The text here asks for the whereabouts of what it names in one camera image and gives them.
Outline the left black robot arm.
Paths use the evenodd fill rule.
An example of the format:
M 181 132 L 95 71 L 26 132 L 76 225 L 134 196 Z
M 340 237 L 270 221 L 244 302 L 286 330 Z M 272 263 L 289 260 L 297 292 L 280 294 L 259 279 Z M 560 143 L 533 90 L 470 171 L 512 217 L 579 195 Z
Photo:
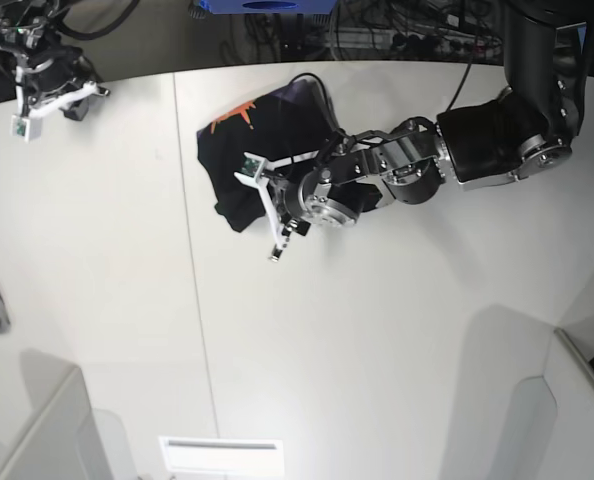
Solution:
M 505 87 L 390 132 L 337 130 L 318 150 L 271 161 L 246 153 L 236 179 L 254 189 L 278 260 L 293 234 L 351 227 L 394 202 L 419 205 L 447 178 L 466 190 L 514 183 L 565 162 L 585 117 L 594 1 L 508 1 Z

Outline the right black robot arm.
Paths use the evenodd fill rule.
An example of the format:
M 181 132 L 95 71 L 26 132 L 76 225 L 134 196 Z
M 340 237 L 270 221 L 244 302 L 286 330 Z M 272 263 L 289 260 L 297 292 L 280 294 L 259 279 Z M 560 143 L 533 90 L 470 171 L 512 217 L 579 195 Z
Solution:
M 63 38 L 103 38 L 118 29 L 139 3 L 129 2 L 117 18 L 92 32 L 66 24 L 75 5 L 74 1 L 0 1 L 0 52 L 14 61 L 10 69 L 17 102 L 13 124 L 20 136 L 54 112 L 81 121 L 93 99 L 110 94 L 83 49 L 65 44 Z

